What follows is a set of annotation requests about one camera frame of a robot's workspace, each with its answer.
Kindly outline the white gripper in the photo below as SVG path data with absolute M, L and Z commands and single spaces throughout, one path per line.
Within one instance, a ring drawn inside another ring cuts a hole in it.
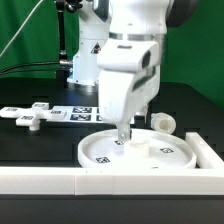
M 114 39 L 97 56 L 99 113 L 105 123 L 119 124 L 120 141 L 131 139 L 130 119 L 158 93 L 159 56 L 156 41 Z

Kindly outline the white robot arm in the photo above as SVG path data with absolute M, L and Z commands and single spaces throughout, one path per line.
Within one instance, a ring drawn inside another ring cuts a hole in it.
M 68 82 L 98 93 L 101 119 L 126 142 L 131 118 L 158 94 L 167 30 L 186 22 L 199 0 L 76 1 L 79 50 Z

